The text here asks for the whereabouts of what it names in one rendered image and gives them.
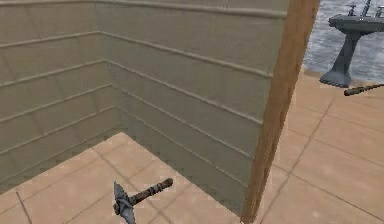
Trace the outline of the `grey stone axe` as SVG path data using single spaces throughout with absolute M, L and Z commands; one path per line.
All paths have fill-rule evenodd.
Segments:
M 143 190 L 133 196 L 129 196 L 123 187 L 115 181 L 113 183 L 113 193 L 115 199 L 115 203 L 113 204 L 114 212 L 116 215 L 122 217 L 126 224 L 136 224 L 134 206 L 141 201 L 162 192 L 164 189 L 169 188 L 172 185 L 173 179 L 167 178 L 146 190 Z

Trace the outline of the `grey pedestal sink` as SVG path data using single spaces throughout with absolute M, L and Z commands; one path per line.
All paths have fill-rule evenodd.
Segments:
M 328 20 L 330 27 L 334 27 L 345 35 L 345 40 L 332 68 L 320 77 L 321 83 L 348 88 L 352 83 L 349 68 L 360 38 L 376 32 L 384 32 L 384 5 L 378 6 L 374 16 L 369 16 L 371 1 L 366 0 L 363 11 L 359 15 L 354 14 L 355 5 L 350 4 L 350 10 L 346 15 L 337 14 Z

